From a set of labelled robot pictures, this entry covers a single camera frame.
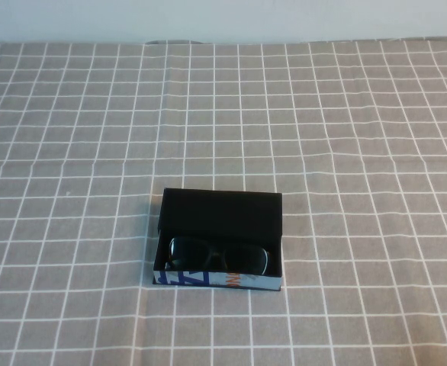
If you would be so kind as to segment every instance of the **white grid line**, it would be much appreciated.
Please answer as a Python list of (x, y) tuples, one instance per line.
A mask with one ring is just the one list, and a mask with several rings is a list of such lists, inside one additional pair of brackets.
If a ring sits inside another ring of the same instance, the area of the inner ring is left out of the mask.
[[(95, 47), (93, 47), (93, 54), (92, 54), (92, 58), (91, 58), (90, 68), (91, 68), (91, 66), (93, 65), (94, 60), (95, 60)], [(85, 83), (84, 88), (83, 88), (83, 91), (84, 91), (84, 92), (86, 91), (87, 87), (88, 87), (88, 83)], [(77, 123), (78, 123), (79, 115), (80, 115), (80, 111), (81, 111), (81, 109), (78, 109), (78, 112), (77, 112), (77, 115), (76, 115), (75, 126), (76, 126)], [(70, 141), (70, 142), (72, 142), (72, 138), (73, 138), (73, 137), (74, 137), (74, 129), (73, 129), (73, 131), (72, 131), (72, 133), (71, 133), (71, 136), (70, 136), (70, 138), (69, 138), (69, 141)], [(71, 146), (72, 146), (72, 145), (68, 145), (68, 151), (66, 152), (66, 157), (65, 157), (65, 159), (64, 159), (64, 161), (63, 161), (63, 164), (61, 165), (61, 175), (62, 175), (62, 173), (63, 173), (65, 164), (66, 164), (66, 162), (67, 162), (67, 156), (68, 156), (68, 154), (69, 154), (69, 151), (70, 151), (70, 149), (71, 149)], [(57, 200), (57, 198), (58, 198), (59, 190), (60, 190), (60, 187), (61, 187), (61, 182), (62, 182), (62, 179), (59, 179), (59, 181), (58, 181), (58, 183), (57, 183), (57, 187), (56, 187), (56, 195), (55, 195), (54, 202), (53, 202), (53, 205), (52, 205), (52, 207), (51, 207), (51, 211), (50, 211), (50, 215), (49, 215), (49, 221), (48, 221), (48, 224), (47, 224), (46, 234), (45, 234), (45, 237), (44, 237), (43, 244), (45, 243), (45, 239), (47, 238), (47, 230), (49, 229), (49, 224), (50, 224), (50, 222), (51, 222), (51, 220), (52, 220), (52, 217), (53, 217), (54, 209), (55, 209), (55, 206), (56, 206), (56, 200)], [(88, 204), (88, 198), (85, 199), (85, 206), (86, 206), (86, 204)], [(68, 296), (69, 296), (68, 291), (69, 291), (69, 287), (70, 287), (70, 285), (71, 285), (72, 273), (74, 272), (74, 267), (75, 267), (75, 263), (76, 263), (76, 256), (77, 256), (77, 253), (78, 253), (79, 237), (80, 237), (80, 235), (81, 235), (81, 230), (82, 230), (82, 222), (79, 224), (78, 239), (76, 240), (76, 245), (75, 245), (74, 253), (73, 253), (73, 255), (72, 255), (71, 268), (70, 268), (70, 270), (69, 270), (68, 282), (67, 282), (67, 284), (66, 284), (66, 292), (65, 292), (65, 294), (64, 294), (63, 305), (62, 305), (62, 308), (61, 308), (61, 318), (64, 317), (64, 313), (65, 313), (65, 311), (66, 311), (66, 305), (67, 305), (67, 300), (68, 300)], [(61, 332), (61, 326), (62, 326), (62, 324), (63, 324), (63, 322), (60, 321), (59, 324), (57, 325), (56, 338), (54, 339), (54, 352), (53, 352), (53, 355), (52, 355), (52, 357), (51, 357), (51, 359), (50, 359), (50, 365), (51, 365), (51, 366), (54, 364), (54, 361), (55, 361), (55, 358), (56, 358), (56, 349), (57, 349), (57, 344), (58, 344), (58, 342), (59, 342), (59, 334), (60, 334), (60, 332)]]
[[(325, 120), (325, 117), (323, 116), (323, 109), (322, 108), (321, 108), (321, 113), (322, 113), (323, 120)], [(333, 149), (332, 149), (332, 145), (330, 144), (329, 140), (328, 140), (328, 144), (329, 144), (329, 149), (332, 152)], [(335, 185), (336, 185), (337, 192), (340, 192), (339, 183), (337, 182), (337, 176), (335, 175), (336, 165), (335, 165), (335, 162), (333, 161), (333, 159), (332, 159), (332, 170), (333, 170), (333, 173), (334, 173), (333, 177), (334, 177), (334, 182), (335, 182)], [(351, 240), (349, 238), (349, 228), (347, 227), (346, 215), (344, 214), (344, 206), (342, 205), (342, 198), (340, 196), (339, 196), (339, 205), (340, 205), (340, 210), (342, 211), (342, 221), (344, 223), (344, 227), (345, 227), (345, 230), (346, 230), (347, 243), (348, 243), (348, 247), (349, 247), (349, 253), (351, 255), (352, 269), (354, 271), (355, 282), (356, 282), (357, 285), (360, 285), (358, 272), (357, 272), (357, 269), (355, 267), (354, 252), (352, 251)], [(372, 348), (371, 332), (369, 330), (368, 319), (365, 316), (366, 310), (365, 310), (364, 300), (362, 299), (362, 292), (361, 291), (359, 291), (359, 301), (361, 303), (362, 313), (364, 314), (364, 318), (363, 319), (364, 319), (364, 322), (365, 322), (366, 335), (368, 337), (368, 343), (370, 345), (371, 359), (373, 361), (373, 365), (376, 366), (376, 357), (375, 357), (375, 352), (373, 351), (373, 348)]]
[[(269, 136), (272, 136), (271, 134), (271, 121), (269, 119), (269, 105), (268, 105), (268, 89), (266, 86), (266, 75), (265, 75), (265, 65), (264, 65), (264, 51), (262, 49), (262, 45), (261, 45), (261, 61), (262, 61), (262, 76), (264, 78), (264, 93), (265, 93), (265, 100), (266, 100), (266, 116), (267, 116), (267, 120), (268, 120), (268, 133)], [(272, 159), (272, 173), (273, 173), (273, 185), (274, 185), (274, 189), (275, 192), (278, 192), (278, 186), (276, 184), (276, 166), (275, 166), (275, 154), (274, 154), (274, 149), (272, 146), (272, 141), (269, 141), (269, 149), (271, 151), (271, 159)], [(281, 246), (281, 256), (283, 255), (283, 247)], [(286, 273), (283, 272), (283, 281), (286, 283)], [(288, 289), (285, 288), (285, 305), (286, 305), (286, 313), (287, 315), (289, 315), (290, 313), (290, 309), (288, 306)], [(291, 331), (291, 319), (290, 317), (287, 318), (288, 321), (288, 337), (289, 337), (289, 341), (290, 341), (290, 356), (291, 356), (291, 365), (294, 366), (294, 351), (293, 351), (293, 334)]]
[[(383, 44), (382, 44), (381, 42), (380, 42), (380, 47), (381, 47), (381, 50), (383, 51), (383, 57), (386, 59), (386, 56), (384, 55)], [(401, 104), (402, 107), (403, 107), (403, 104), (402, 104), (402, 101), (401, 101), (400, 97), (398, 97), (398, 99), (400, 100), (400, 104)], [(416, 147), (416, 150), (419, 151), (419, 148), (418, 148), (418, 145), (416, 144), (416, 142), (415, 142), (415, 147)], [(420, 158), (422, 159), (423, 164), (425, 165), (425, 169), (426, 169), (427, 166), (426, 166), (425, 160), (423, 160), (423, 157), (422, 157), (422, 156), (421, 156)], [(397, 170), (396, 162), (393, 162), (393, 164), (394, 164), (394, 168), (395, 168), (395, 171), (396, 171), (396, 170)], [(431, 189), (433, 190), (433, 186), (432, 186), (432, 183), (431, 183), (431, 181), (430, 181), (429, 176), (427, 176), (427, 179), (429, 180), (429, 185), (430, 185)], [(410, 221), (411, 229), (412, 229), (412, 231), (413, 231), (413, 234), (415, 235), (415, 234), (416, 234), (416, 229), (415, 229), (415, 226), (413, 225), (412, 217), (411, 217), (410, 212), (409, 212), (409, 210), (408, 210), (407, 201), (405, 200), (404, 191), (403, 191), (403, 188), (401, 187), (401, 185), (400, 185), (400, 191), (401, 191), (401, 193), (402, 193), (402, 198), (403, 198), (403, 201), (404, 201), (404, 205), (405, 205), (405, 207), (407, 208), (408, 218), (409, 218), (409, 221)], [(424, 259), (424, 257), (423, 257), (423, 253), (422, 253), (422, 249), (421, 249), (421, 247), (420, 247), (420, 243), (419, 243), (419, 241), (418, 241), (418, 237), (415, 238), (415, 241), (416, 241), (416, 245), (417, 245), (417, 248), (418, 248), (418, 250), (419, 250), (419, 253), (420, 253), (420, 258), (421, 258), (421, 259)], [(424, 267), (424, 271), (426, 272), (427, 281), (429, 282), (430, 285), (432, 285), (432, 279), (430, 278), (430, 273), (429, 273), (429, 270), (428, 270), (428, 268), (427, 268), (425, 262), (423, 263), (423, 267)], [(433, 296), (434, 302), (435, 302), (435, 304), (436, 304), (436, 309), (437, 309), (438, 312), (440, 312), (439, 300), (437, 299), (437, 295), (436, 295), (436, 292), (434, 291), (433, 287), (431, 287), (431, 292), (432, 292), (432, 296)], [(440, 319), (440, 322), (441, 322), (441, 324), (442, 324), (442, 330), (443, 330), (443, 332), (444, 332), (445, 339), (446, 339), (446, 341), (447, 341), (447, 327), (445, 326), (445, 322), (444, 322), (444, 319), (442, 318), (442, 316), (440, 316), (439, 319)]]
[[(359, 52), (359, 46), (358, 46), (357, 42), (355, 43), (355, 46), (356, 46), (356, 48), (357, 48), (357, 50)], [(357, 139), (357, 133), (355, 131), (354, 123), (352, 123), (352, 125), (353, 125), (353, 128), (354, 128), (355, 137)], [(364, 173), (366, 173), (366, 167), (365, 167), (364, 159), (363, 159), (363, 156), (362, 156), (362, 150), (361, 150), (361, 145), (359, 143), (359, 140), (358, 140), (357, 144), (358, 144), (358, 148), (359, 148), (359, 153), (361, 155), (362, 168), (363, 168)], [(375, 203), (375, 200), (373, 198), (374, 196), (372, 194), (371, 186), (369, 184), (369, 180), (368, 179), (366, 179), (366, 184), (368, 186), (368, 193), (371, 196), (371, 203), (372, 203), (372, 206), (373, 206), (373, 210), (375, 212), (376, 223), (378, 225), (379, 233), (380, 233), (380, 236), (381, 236), (381, 244), (383, 245), (384, 254), (386, 256), (386, 260), (385, 261), (388, 263), (388, 269), (390, 271), (390, 275), (391, 275), (391, 279), (393, 281), (393, 285), (394, 285), (394, 289), (395, 289), (395, 294), (396, 294), (396, 297), (397, 297), (398, 305), (400, 307), (400, 312), (401, 312), (403, 325), (404, 325), (404, 328), (405, 328), (405, 332), (407, 334), (408, 342), (410, 343), (410, 353), (412, 355), (413, 363), (415, 364), (415, 366), (417, 366), (418, 364), (417, 364), (417, 360), (416, 360), (416, 355), (415, 355), (415, 351), (413, 350), (413, 346), (412, 346), (412, 338), (411, 338), (410, 330), (408, 328), (407, 318), (405, 317), (404, 306), (403, 306), (403, 304), (401, 302), (400, 291), (398, 290), (398, 286), (397, 286), (397, 279), (396, 279), (396, 277), (394, 275), (393, 267), (391, 266), (392, 260), (390, 258), (390, 254), (389, 254), (388, 248), (386, 246), (386, 242), (384, 241), (383, 229), (381, 228), (381, 222), (379, 220), (378, 210), (376, 208), (376, 203)]]
[[(285, 45), (285, 56), (286, 56), (286, 62), (288, 64), (288, 47), (287, 47), (287, 45)], [(291, 84), (291, 73), (290, 73), (289, 68), (288, 68), (288, 77), (290, 79), (290, 84)], [(294, 114), (294, 122), (295, 122), (295, 126), (296, 126), (297, 136), (300, 136), (300, 129), (299, 129), (299, 126), (298, 126), (298, 118), (297, 118), (296, 109), (294, 109), (293, 114)], [(308, 191), (307, 176), (305, 175), (305, 172), (307, 171), (307, 167), (306, 167), (306, 164), (305, 164), (303, 148), (302, 148), (301, 144), (299, 144), (299, 149), (300, 149), (300, 154), (301, 154), (301, 164), (302, 164), (303, 172), (304, 172), (303, 173), (304, 174), (303, 178), (304, 178), (304, 183), (305, 183), (305, 191), (307, 193), (308, 211), (312, 212), (312, 210), (311, 210), (311, 203), (310, 203), (310, 195), (309, 195), (309, 191)], [(317, 238), (315, 236), (314, 221), (311, 218), (311, 216), (310, 216), (310, 226), (311, 226), (311, 232), (312, 232), (312, 237), (313, 237), (313, 242), (314, 242), (314, 253), (315, 253), (315, 259), (316, 259), (316, 263), (317, 263), (317, 273), (318, 273), (318, 278), (319, 278), (319, 283), (320, 283), (320, 293), (321, 293), (321, 296), (322, 296), (323, 311), (325, 313), (327, 337), (328, 337), (329, 343), (330, 343), (330, 358), (332, 360), (332, 365), (336, 366), (336, 357), (335, 357), (335, 352), (334, 352), (334, 349), (333, 349), (332, 332), (330, 331), (330, 321), (329, 321), (328, 309), (327, 309), (327, 305), (326, 305), (325, 289), (323, 287), (322, 271), (320, 270), (320, 263), (318, 261), (319, 255), (318, 255), (318, 248), (317, 248)], [(288, 288), (289, 288), (288, 283), (286, 283), (286, 291), (287, 291), (287, 293), (288, 293)]]
[[(144, 49), (145, 49), (145, 45), (142, 46), (142, 53), (141, 55), (144, 54)], [(140, 67), (139, 67), (139, 77), (140, 77), (140, 73), (142, 72), (142, 61), (143, 61), (143, 56), (140, 57)], [(137, 85), (137, 89), (136, 89), (136, 93), (138, 93), (139, 91), (139, 85)], [(133, 117), (135, 115), (135, 112), (132, 112), (132, 118), (131, 118), (131, 124), (130, 124), (130, 131), (129, 131), (129, 136), (132, 133), (132, 125), (133, 125)], [(145, 265), (146, 265), (146, 253), (147, 253), (147, 242), (149, 239), (148, 233), (149, 233), (149, 222), (150, 222), (150, 208), (152, 205), (152, 196), (153, 196), (153, 184), (154, 184), (154, 167), (155, 167), (155, 162), (156, 162), (156, 154), (157, 154), (157, 142), (159, 140), (159, 126), (158, 126), (158, 131), (157, 131), (157, 135), (156, 135), (156, 145), (154, 147), (154, 157), (153, 157), (153, 177), (151, 178), (151, 183), (150, 183), (150, 192), (149, 192), (149, 202), (147, 203), (147, 220), (146, 220), (146, 238), (144, 239), (144, 253), (142, 254), (142, 263), (140, 266), (140, 278), (139, 278), (139, 290), (138, 290), (138, 294), (137, 294), (137, 305), (136, 305), (136, 315), (137, 315), (137, 320), (135, 322), (135, 324), (133, 325), (133, 335), (132, 335), (132, 352), (130, 353), (130, 366), (133, 366), (133, 360), (134, 360), (134, 355), (135, 355), (135, 345), (136, 345), (136, 340), (137, 340), (137, 329), (139, 327), (139, 312), (140, 312), (140, 296), (141, 296), (141, 291), (142, 291), (142, 283), (143, 283), (143, 276), (144, 276), (144, 269), (145, 269)], [(122, 190), (120, 190), (118, 192), (119, 197), (122, 196)]]

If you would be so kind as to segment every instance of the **grid pattern tablecloth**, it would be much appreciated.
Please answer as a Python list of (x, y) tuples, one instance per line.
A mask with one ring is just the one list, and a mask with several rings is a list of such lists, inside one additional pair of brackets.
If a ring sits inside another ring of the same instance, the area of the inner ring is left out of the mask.
[[(164, 187), (284, 194), (281, 292), (154, 287)], [(0, 45), (0, 366), (447, 365), (447, 41)]]

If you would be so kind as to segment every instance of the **white wall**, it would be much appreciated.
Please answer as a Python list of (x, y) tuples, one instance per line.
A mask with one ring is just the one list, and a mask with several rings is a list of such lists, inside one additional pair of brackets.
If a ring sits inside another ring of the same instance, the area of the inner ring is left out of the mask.
[(0, 0), (0, 41), (447, 36), (447, 0)]

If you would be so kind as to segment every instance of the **black sunglasses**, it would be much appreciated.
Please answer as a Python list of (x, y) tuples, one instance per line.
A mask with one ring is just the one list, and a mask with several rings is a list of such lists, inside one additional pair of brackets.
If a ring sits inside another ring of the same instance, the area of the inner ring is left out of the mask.
[(263, 275), (269, 253), (253, 244), (215, 243), (177, 236), (169, 243), (169, 266), (176, 271), (228, 271)]

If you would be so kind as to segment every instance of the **open lid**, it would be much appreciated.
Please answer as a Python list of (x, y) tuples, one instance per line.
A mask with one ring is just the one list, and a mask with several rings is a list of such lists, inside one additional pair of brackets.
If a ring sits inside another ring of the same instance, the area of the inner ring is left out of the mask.
[(277, 193), (166, 188), (159, 231), (262, 244), (280, 240), (282, 197)]

